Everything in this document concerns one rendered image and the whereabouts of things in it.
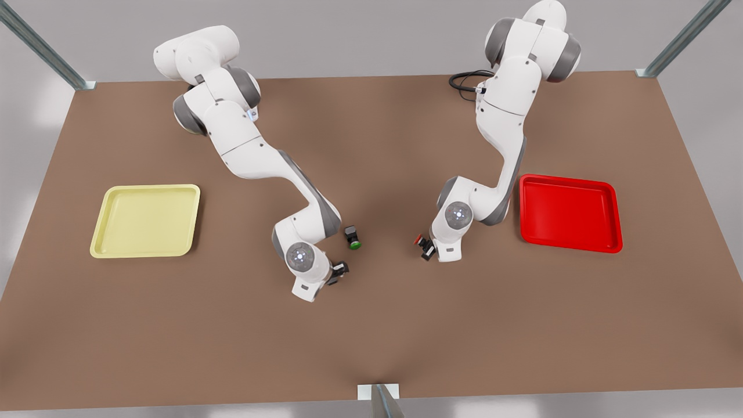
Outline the red tray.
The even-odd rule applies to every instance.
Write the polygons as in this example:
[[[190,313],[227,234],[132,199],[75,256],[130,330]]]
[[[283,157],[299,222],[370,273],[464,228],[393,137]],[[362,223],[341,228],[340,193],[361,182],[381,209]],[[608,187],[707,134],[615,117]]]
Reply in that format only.
[[[618,199],[609,183],[525,174],[518,198],[520,234],[528,243],[610,254],[623,248]]]

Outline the pale yellow tray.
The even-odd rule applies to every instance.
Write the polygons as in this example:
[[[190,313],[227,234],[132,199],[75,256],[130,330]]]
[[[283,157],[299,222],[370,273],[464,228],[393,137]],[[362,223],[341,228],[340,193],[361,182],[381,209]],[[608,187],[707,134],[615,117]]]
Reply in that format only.
[[[193,183],[128,185],[104,194],[89,247],[98,259],[180,257],[193,246],[201,190]]]

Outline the silver frame post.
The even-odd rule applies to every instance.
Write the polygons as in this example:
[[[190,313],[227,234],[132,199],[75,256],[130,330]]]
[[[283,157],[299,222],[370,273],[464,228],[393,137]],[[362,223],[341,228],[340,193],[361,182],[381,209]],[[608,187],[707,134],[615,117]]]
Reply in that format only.
[[[645,68],[635,69],[635,76],[657,78],[732,1],[708,0],[706,5],[685,24],[674,39]]]
[[[356,398],[370,401],[370,418],[405,418],[398,400],[399,384],[360,384],[356,386]]]
[[[92,91],[96,82],[85,80],[75,71],[56,51],[40,37],[24,19],[8,5],[6,0],[0,0],[0,22],[16,35],[30,50],[42,59],[56,74],[76,91]]]

